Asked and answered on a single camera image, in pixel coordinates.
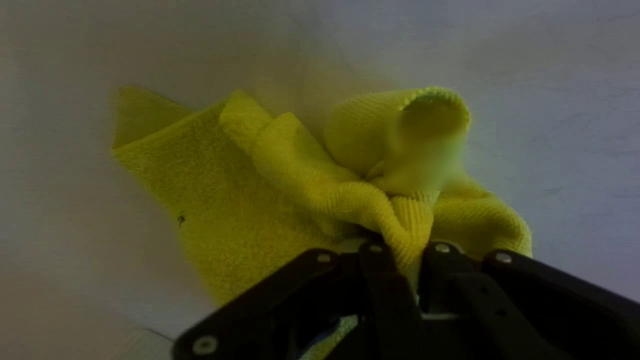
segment towel fold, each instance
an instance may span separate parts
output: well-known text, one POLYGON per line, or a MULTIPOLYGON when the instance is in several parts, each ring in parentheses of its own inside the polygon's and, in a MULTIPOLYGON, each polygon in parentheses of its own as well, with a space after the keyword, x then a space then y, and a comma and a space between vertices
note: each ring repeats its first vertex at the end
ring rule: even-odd
POLYGON ((469 128, 462 98, 443 89, 353 98, 322 139, 245 92, 192 112, 126 89, 115 155, 178 222, 224 304, 308 248, 354 250, 371 233, 409 277, 430 239, 475 259, 530 254, 526 222, 461 164, 469 128))

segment towel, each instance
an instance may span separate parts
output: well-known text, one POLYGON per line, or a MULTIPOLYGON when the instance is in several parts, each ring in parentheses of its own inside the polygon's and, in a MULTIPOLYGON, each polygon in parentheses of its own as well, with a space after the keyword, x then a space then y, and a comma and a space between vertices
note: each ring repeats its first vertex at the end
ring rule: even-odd
POLYGON ((533 252, 526 222, 464 172, 473 118, 451 91, 344 100, 321 136, 246 92, 190 110, 123 89, 116 108, 115 156, 177 222, 217 304, 304 250, 348 252, 371 235, 412 284, 433 239, 473 259, 533 252))

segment cloth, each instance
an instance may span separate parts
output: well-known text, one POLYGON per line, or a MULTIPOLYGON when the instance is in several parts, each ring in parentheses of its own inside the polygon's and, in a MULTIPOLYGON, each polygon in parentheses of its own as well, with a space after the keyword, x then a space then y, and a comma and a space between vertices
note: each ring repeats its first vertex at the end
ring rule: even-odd
POLYGON ((346 100, 321 139, 245 92, 198 112, 142 89, 116 100, 115 156, 177 220, 217 304, 308 248, 356 250, 372 233, 409 279, 430 239, 475 259, 533 252, 526 222, 464 172, 470 112, 451 91, 346 100))

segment white background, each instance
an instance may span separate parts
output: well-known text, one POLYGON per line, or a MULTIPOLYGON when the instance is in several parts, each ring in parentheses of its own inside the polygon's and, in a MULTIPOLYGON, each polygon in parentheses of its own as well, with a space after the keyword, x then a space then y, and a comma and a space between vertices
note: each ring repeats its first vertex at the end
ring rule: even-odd
POLYGON ((637 0, 0 0, 2 357, 90 358, 73 334, 107 355, 210 311, 110 158, 126 84, 195 108, 245 89, 313 131, 350 94, 448 86, 475 112, 469 170, 536 257, 640 300, 638 38, 637 0))

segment yellow towel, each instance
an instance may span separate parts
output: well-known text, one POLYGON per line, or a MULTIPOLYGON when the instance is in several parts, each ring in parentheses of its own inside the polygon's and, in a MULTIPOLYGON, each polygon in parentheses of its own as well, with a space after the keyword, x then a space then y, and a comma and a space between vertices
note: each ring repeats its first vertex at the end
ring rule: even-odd
POLYGON ((530 231, 461 164, 470 112, 451 91, 353 98, 315 139, 295 115, 236 92, 192 112, 119 92, 116 158, 178 222, 189 260, 224 304, 308 248, 354 250, 366 233, 401 270, 430 239, 475 259, 530 254, 530 231))

